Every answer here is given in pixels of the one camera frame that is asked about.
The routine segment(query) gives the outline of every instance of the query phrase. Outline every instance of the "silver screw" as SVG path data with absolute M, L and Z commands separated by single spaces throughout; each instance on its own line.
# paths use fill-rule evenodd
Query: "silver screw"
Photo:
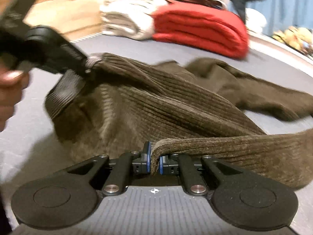
M 190 190 L 194 193 L 204 193 L 206 189 L 200 184 L 195 184 L 190 188 Z
M 115 185 L 115 184 L 108 184 L 105 188 L 104 191 L 108 193 L 116 193 L 120 188 Z

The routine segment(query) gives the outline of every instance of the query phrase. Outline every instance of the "brown garment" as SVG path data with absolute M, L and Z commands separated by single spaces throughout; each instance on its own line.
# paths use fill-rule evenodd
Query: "brown garment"
M 311 113 L 312 96 L 215 59 L 195 60 L 187 71 L 175 61 L 151 66 L 109 53 L 96 56 L 101 62 L 89 80 L 68 71 L 46 100 L 75 161 L 117 158 L 151 141 L 152 173 L 160 155 L 175 152 L 214 155 L 292 187 L 313 179 L 312 129 L 266 135 L 234 106 L 290 120 Z

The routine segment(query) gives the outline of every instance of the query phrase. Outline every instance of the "finger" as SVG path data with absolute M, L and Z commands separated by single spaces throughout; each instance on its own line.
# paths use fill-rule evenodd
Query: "finger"
M 14 106 L 0 107 L 0 121 L 6 121 L 14 115 Z
M 29 85 L 29 73 L 25 73 L 23 78 L 21 79 L 21 87 L 22 89 L 27 88 Z
M 5 129 L 6 121 L 0 121 L 0 132 Z
M 21 86 L 15 85 L 11 87 L 0 87 L 0 105 L 14 106 L 22 99 Z
M 23 71 L 7 71 L 0 74 L 0 86 L 13 86 L 23 78 Z

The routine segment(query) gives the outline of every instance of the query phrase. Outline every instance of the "red blanket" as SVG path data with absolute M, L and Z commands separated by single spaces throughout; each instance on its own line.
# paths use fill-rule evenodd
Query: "red blanket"
M 206 49 L 232 58 L 248 52 L 248 34 L 242 20 L 230 11 L 199 4 L 172 3 L 152 15 L 153 39 Z

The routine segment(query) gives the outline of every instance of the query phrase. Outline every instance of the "blue curtain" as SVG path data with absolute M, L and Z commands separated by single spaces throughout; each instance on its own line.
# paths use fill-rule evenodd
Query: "blue curtain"
M 267 27 L 264 34 L 271 35 L 273 31 L 289 26 L 313 29 L 313 0 L 265 0 L 248 3 L 248 7 L 265 16 Z

